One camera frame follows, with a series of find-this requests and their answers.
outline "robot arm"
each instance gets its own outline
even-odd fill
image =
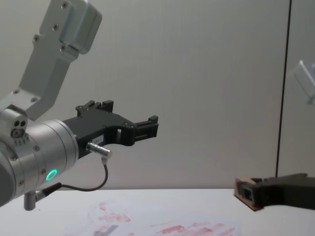
[[[96,152],[112,155],[106,144],[134,145],[156,137],[158,118],[134,123],[112,113],[113,101],[78,106],[77,116],[32,127],[55,103],[70,63],[89,51],[102,16],[87,0],[51,0],[33,38],[34,50],[18,89],[0,101],[0,207],[25,194],[25,209],[59,189],[35,189],[69,170],[79,158]]]

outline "table surface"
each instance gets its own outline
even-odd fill
[[[58,191],[31,212],[24,211],[19,197],[0,208],[0,235],[62,236],[89,206],[121,199],[233,217],[241,222],[242,236],[315,235],[315,210],[270,206],[253,212],[233,196],[232,189]]]

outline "gray wall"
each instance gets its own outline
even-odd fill
[[[89,54],[70,67],[55,107],[66,119],[91,99],[115,101],[133,121],[160,117],[158,137],[109,146],[107,188],[231,187],[272,176],[288,0],[92,0],[103,22]],[[2,0],[1,96],[18,85],[48,0]],[[63,183],[95,186],[96,155]]]
[[[315,176],[315,106],[289,76],[299,60],[315,62],[315,1],[294,0],[285,84],[279,174],[306,172]]]

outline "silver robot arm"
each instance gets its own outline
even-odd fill
[[[51,0],[19,87],[0,101],[0,206],[26,194],[25,209],[34,209],[35,189],[77,161],[67,125],[27,123],[54,105],[71,62],[90,50],[101,20],[87,0]]]

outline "paper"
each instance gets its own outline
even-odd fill
[[[239,236],[235,220],[129,201],[101,202],[64,236]]]

